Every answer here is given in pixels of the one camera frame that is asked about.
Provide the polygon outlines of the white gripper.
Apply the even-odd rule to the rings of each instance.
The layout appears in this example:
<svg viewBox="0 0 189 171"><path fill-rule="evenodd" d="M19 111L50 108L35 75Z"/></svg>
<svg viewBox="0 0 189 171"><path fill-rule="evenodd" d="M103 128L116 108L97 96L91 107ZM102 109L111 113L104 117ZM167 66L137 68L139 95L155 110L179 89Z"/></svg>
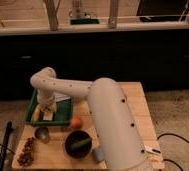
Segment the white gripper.
<svg viewBox="0 0 189 171"><path fill-rule="evenodd" d="M43 112L56 112L57 105L55 101L55 95L52 91L39 90L37 93L37 101Z"/></svg>

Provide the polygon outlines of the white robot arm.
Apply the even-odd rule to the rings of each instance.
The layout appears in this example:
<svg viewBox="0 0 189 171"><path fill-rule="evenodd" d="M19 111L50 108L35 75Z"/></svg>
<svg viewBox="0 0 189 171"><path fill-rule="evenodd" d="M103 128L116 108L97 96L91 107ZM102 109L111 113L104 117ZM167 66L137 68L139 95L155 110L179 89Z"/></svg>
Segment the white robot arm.
<svg viewBox="0 0 189 171"><path fill-rule="evenodd" d="M53 68L45 67L30 78L30 84L38 90L42 105L47 105L55 92L87 101L110 171L154 171L125 93L116 81L58 79Z"/></svg>

